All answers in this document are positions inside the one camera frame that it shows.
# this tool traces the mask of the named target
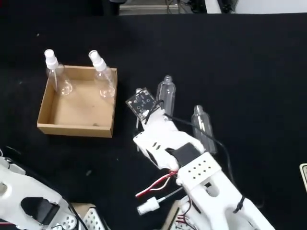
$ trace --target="black wire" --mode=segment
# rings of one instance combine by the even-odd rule
[[[153,104],[153,106],[151,107],[151,109],[149,110],[149,112],[148,112],[148,114],[147,114],[147,116],[146,116],[146,118],[145,118],[145,124],[147,124],[150,115],[154,112],[154,109],[155,109],[155,108],[158,106],[158,104],[160,104],[160,103],[163,103],[163,105],[164,105],[164,101],[163,101],[162,99],[156,101],[156,102]]]
[[[182,6],[182,4],[186,5],[185,2],[178,0],[178,7],[179,8],[181,7],[185,13],[188,13],[188,11]]]
[[[190,228],[192,228],[193,230],[196,230],[193,226],[191,226],[187,220],[186,220],[186,214],[190,211],[191,207],[192,207],[192,199],[189,197],[188,195],[188,198],[189,198],[189,207],[188,209],[186,210],[186,212],[183,214],[183,221],[185,222],[186,225],[188,225]]]
[[[227,148],[225,147],[225,145],[222,142],[218,141],[214,137],[211,137],[205,131],[203,131],[201,128],[197,127],[196,125],[192,124],[191,122],[188,122],[188,121],[185,121],[185,120],[182,120],[180,118],[176,118],[176,117],[173,117],[173,116],[170,116],[170,115],[167,115],[167,114],[164,114],[164,115],[167,116],[168,118],[174,120],[174,121],[178,121],[178,122],[181,122],[181,123],[183,123],[185,125],[192,126],[193,128],[198,129],[207,138],[213,140],[215,143],[217,143],[219,146],[221,146],[223,151],[224,151],[224,153],[225,153],[225,155],[226,155],[226,158],[227,158],[227,168],[228,168],[228,174],[229,174],[230,180],[234,184],[234,186],[237,187],[237,185],[235,183],[235,179],[234,179],[233,173],[232,173],[232,166],[231,166],[231,162],[230,162],[230,155],[229,155],[229,152],[228,152]]]
[[[88,230],[86,224],[83,222],[83,220],[81,219],[81,217],[79,216],[79,214],[77,213],[77,211],[75,210],[75,208],[72,206],[72,204],[70,202],[68,202],[68,206],[71,209],[71,211],[75,214],[76,218],[80,221],[80,223],[83,225],[83,227],[85,228],[85,230]]]
[[[62,230],[64,229],[62,225],[56,225],[56,226],[52,227],[51,229],[54,229],[54,228],[56,228],[56,227],[61,227]]]
[[[172,14],[169,6],[173,3],[174,0],[171,0],[169,3],[167,2],[168,0],[165,0],[165,5],[167,6],[167,13]]]

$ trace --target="white 3d-printed part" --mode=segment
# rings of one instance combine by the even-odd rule
[[[178,178],[185,184],[185,187],[192,190],[219,170],[221,170],[220,165],[209,152],[205,152],[186,166],[180,168]]]
[[[61,221],[59,221],[59,223],[57,223],[55,225],[55,227],[53,227],[53,230],[72,230],[76,227],[76,217],[67,214],[66,216],[63,216],[63,219]]]
[[[88,209],[85,217],[83,218],[88,230],[109,230],[108,227],[104,227],[99,215],[95,208]]]
[[[303,181],[304,181],[304,185],[305,185],[305,188],[306,188],[306,191],[307,191],[307,164],[301,164],[299,166],[299,169],[301,171],[302,178],[303,178]]]

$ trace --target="open cardboard box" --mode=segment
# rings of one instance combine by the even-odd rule
[[[65,66],[73,91],[58,95],[48,80],[40,107],[37,127],[45,134],[104,137],[113,134],[117,93],[117,70],[112,69],[115,96],[102,99],[94,82],[93,67]]]

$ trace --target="floor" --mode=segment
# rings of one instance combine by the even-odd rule
[[[120,15],[140,14],[178,14],[192,13],[184,3],[177,4],[177,0],[127,0],[120,6]]]

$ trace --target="clear plastic bottle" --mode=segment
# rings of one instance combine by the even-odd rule
[[[191,122],[193,125],[205,131],[207,135],[213,137],[209,115],[203,111],[201,105],[197,105],[194,107],[194,114],[192,116]],[[213,140],[206,137],[196,128],[193,128],[193,134],[194,137],[203,144],[206,151],[208,151],[212,155],[216,154],[216,146]]]
[[[88,56],[95,67],[95,82],[100,89],[102,98],[112,98],[115,95],[113,72],[100,57],[97,50],[92,50]]]
[[[62,64],[58,63],[56,56],[52,49],[45,51],[47,76],[51,81],[54,90],[59,95],[68,95],[72,91],[71,81],[65,74],[65,68]]]
[[[160,82],[157,90],[157,100],[164,101],[165,113],[172,116],[175,104],[176,86],[173,83],[171,76],[167,75],[164,80]]]

